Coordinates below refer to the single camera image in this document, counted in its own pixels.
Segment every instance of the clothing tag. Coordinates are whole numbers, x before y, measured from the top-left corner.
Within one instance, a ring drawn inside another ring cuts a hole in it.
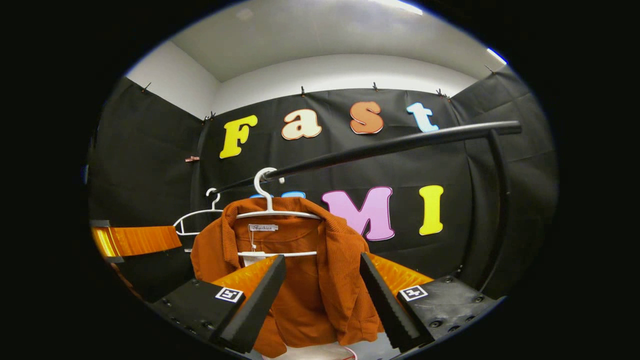
[[[264,255],[264,251],[251,251],[251,252],[245,252],[245,254],[251,254],[251,255],[243,255],[245,266],[255,264],[258,261],[264,260],[267,258],[266,256],[259,256],[260,254]]]
[[[255,225],[249,224],[250,231],[276,231],[278,230],[277,225]]]

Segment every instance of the white ceiling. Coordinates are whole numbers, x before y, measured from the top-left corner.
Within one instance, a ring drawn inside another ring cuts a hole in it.
[[[284,61],[331,54],[401,56],[476,79],[502,64],[438,17],[370,0],[250,0],[171,41],[221,82]]]

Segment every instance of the black metal rod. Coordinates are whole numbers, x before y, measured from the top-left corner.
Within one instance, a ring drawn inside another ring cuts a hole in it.
[[[502,255],[502,248],[506,237],[507,222],[509,221],[509,196],[511,195],[509,177],[507,176],[507,161],[502,153],[498,134],[494,130],[489,131],[487,140],[489,141],[489,147],[491,148],[491,155],[493,156],[493,162],[495,163],[498,177],[499,215],[495,241],[491,252],[489,253],[489,262],[487,262],[483,275],[479,281],[479,283],[482,284],[479,290],[480,292],[484,291],[484,288],[493,277],[495,269],[498,267],[500,256]]]
[[[298,172],[330,167],[342,163],[348,163],[350,161],[371,158],[378,155],[392,154],[393,152],[411,150],[417,147],[458,142],[475,138],[485,138],[489,136],[490,131],[495,131],[498,135],[511,135],[521,133],[522,127],[520,125],[520,122],[518,121],[487,122],[485,124],[448,127],[447,129],[431,131],[428,133],[402,136],[399,138],[382,141],[373,145],[359,147],[357,149],[350,149],[335,154],[319,156],[317,158],[304,161],[297,165],[281,168],[276,171],[264,174],[262,176],[262,180],[271,181],[274,179],[278,179],[279,177],[286,177],[297,174]],[[229,189],[249,185],[253,185],[252,177],[227,186],[223,186],[212,193],[220,193]]]

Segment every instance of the orange jacket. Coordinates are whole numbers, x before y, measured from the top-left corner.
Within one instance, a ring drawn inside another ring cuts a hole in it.
[[[321,220],[291,216],[236,218],[265,209],[264,198],[232,202],[219,219],[196,236],[191,252],[196,278],[213,282],[244,267],[237,253],[252,251],[249,224],[278,226],[276,231],[253,232],[255,251],[317,251],[316,256],[285,259],[285,281],[254,349],[277,357],[287,351],[285,344],[307,347],[335,341],[340,345],[375,341],[383,328],[359,272],[360,253],[369,251],[367,242],[346,220],[301,197],[276,197],[273,209],[312,213]]]

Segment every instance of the white wall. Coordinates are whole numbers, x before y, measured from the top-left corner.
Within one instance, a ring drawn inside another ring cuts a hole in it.
[[[127,78],[188,113],[204,119],[220,82],[200,64],[167,41],[141,59]]]
[[[408,58],[340,54],[292,60],[225,81],[213,97],[212,111],[222,114],[260,101],[305,92],[346,88],[417,90],[453,96],[475,83],[455,70]]]

